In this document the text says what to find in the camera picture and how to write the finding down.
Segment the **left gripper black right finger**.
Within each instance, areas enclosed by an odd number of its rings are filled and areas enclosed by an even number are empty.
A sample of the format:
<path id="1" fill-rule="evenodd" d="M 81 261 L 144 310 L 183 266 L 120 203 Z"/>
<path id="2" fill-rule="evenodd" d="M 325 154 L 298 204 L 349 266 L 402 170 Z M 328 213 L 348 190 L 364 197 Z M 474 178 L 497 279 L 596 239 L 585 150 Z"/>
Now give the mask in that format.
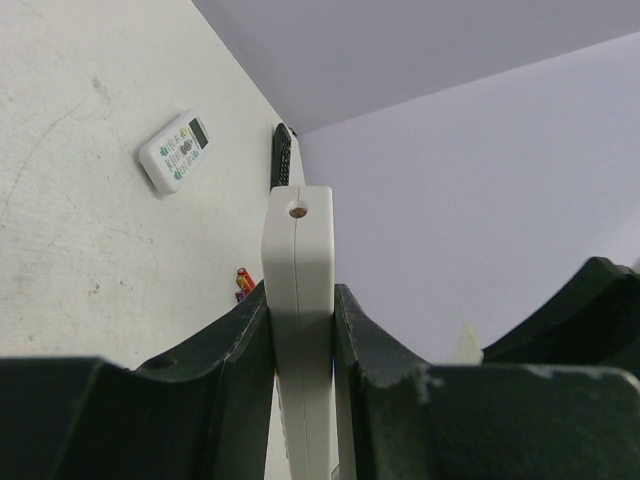
<path id="1" fill-rule="evenodd" d="M 433 365 L 335 288 L 344 479 L 635 479 L 639 383 L 616 368 Z"/>

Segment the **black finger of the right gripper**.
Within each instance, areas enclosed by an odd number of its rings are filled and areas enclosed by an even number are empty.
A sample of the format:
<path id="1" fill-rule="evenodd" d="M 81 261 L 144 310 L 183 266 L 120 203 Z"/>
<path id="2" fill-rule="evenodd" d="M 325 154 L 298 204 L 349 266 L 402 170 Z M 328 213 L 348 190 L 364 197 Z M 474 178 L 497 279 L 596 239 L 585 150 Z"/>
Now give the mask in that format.
<path id="1" fill-rule="evenodd" d="M 637 365 L 639 274 L 604 257 L 588 259 L 483 354 L 485 364 Z"/>

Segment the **white battery cover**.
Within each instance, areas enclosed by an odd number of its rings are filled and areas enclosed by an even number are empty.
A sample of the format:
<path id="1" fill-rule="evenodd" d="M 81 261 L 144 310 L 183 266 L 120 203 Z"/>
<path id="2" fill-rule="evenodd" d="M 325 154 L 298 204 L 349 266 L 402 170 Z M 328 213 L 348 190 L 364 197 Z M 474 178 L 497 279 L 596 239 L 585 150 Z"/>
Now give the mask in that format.
<path id="1" fill-rule="evenodd" d="M 462 327 L 456 349 L 451 362 L 457 365 L 478 366 L 482 364 L 484 358 L 476 332 L 470 323 Z"/>

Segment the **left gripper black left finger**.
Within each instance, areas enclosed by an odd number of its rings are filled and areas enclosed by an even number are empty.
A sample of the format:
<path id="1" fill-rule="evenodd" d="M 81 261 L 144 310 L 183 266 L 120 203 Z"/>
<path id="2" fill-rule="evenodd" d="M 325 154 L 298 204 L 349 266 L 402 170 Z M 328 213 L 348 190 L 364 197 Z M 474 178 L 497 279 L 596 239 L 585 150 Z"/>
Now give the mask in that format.
<path id="1" fill-rule="evenodd" d="M 265 292 L 140 367 L 1 362 L 5 479 L 260 479 L 274 382 Z"/>

